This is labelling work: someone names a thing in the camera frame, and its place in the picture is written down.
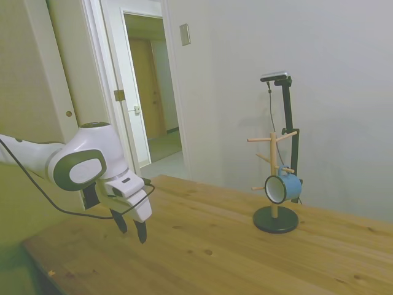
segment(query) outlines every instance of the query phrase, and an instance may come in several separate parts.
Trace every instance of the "floor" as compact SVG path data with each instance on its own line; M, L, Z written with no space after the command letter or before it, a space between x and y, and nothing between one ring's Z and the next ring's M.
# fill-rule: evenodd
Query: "floor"
M177 178L187 179L185 172L183 152L177 152L169 157L158 160L150 165L141 168L142 176L152 179L164 174Z
M152 163L164 159L182 150L179 131L148 141Z

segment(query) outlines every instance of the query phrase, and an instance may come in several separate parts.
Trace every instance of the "open door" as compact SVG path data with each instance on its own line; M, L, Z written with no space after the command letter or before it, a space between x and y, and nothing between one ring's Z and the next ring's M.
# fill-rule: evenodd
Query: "open door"
M124 13L132 12L139 15L161 17L161 4L150 0L141 2L101 0L101 6L114 64L115 79L122 95L119 102L122 104L124 116L129 119L128 128L131 130L128 134L133 135L136 158L139 167L141 167L151 163L151 159L144 118L140 111L141 100L127 38Z
M148 139L158 138L166 135L166 128L152 44L150 40L130 39L130 47L144 115L146 137Z

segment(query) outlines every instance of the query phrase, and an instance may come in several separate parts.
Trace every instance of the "cable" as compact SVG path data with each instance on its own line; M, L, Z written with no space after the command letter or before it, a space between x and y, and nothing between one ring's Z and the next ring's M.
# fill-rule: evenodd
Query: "cable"
M90 217L90 218L96 218L96 219L114 219L113 216L98 216L98 215L92 215L92 214L85 214L85 213L77 213L77 212L70 212L64 209L61 209L58 205L55 204L55 202L52 201L52 199L44 192L44 190L38 185L38 183L31 177L30 173L27 171L27 169L22 165L21 162L15 157L15 155L11 152L11 150L8 148L8 146L3 142L2 139L0 139L0 143L4 146L4 149L10 154L10 156L14 159L14 161L18 164L18 166L23 170L25 175L30 179L30 181L35 185L35 187L41 192L41 194L48 200L48 202L55 207L58 211L65 213L65 214L70 214L70 215L75 215L75 216L84 216L84 217ZM138 203L136 203L134 206L130 207L129 209L125 210L123 213L120 215L123 216L127 212L131 211L135 207L137 207L144 199L146 199L149 195L153 193L155 190L155 186L153 184L146 184L146 186L150 186L153 189L145 195Z
M271 111L271 89L270 89L269 81L267 81L267 84L268 84L268 88L269 88L269 99L270 99L270 119L271 119L271 124L273 125L273 131L276 132L276 126L274 126L274 120L273 120L273 112ZM281 153L278 148L278 143L276 143L276 146L277 146L278 156L280 158L281 164L283 165L284 161L282 160Z

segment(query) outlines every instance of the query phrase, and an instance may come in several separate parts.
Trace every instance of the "black pole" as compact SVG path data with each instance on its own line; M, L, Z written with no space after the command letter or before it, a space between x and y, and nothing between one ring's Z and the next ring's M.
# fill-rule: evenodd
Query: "black pole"
M297 134L292 137L292 152L290 155L290 167L295 170L295 175L297 175L297 162L299 155L299 129L294 129L292 122L292 108L290 106L290 92L289 87L292 85L292 78L289 76L286 79L276 80L274 82L275 86L282 87L282 98L284 100L284 113L285 113L285 123L286 127L282 129L281 134L291 133L297 131ZM299 198L293 199L293 203L298 203Z

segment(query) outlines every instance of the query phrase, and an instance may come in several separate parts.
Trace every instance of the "door hinge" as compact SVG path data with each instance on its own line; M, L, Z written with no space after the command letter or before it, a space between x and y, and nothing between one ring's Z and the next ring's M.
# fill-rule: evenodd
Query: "door hinge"
M123 89L115 90L115 101L124 101L125 100L125 94Z

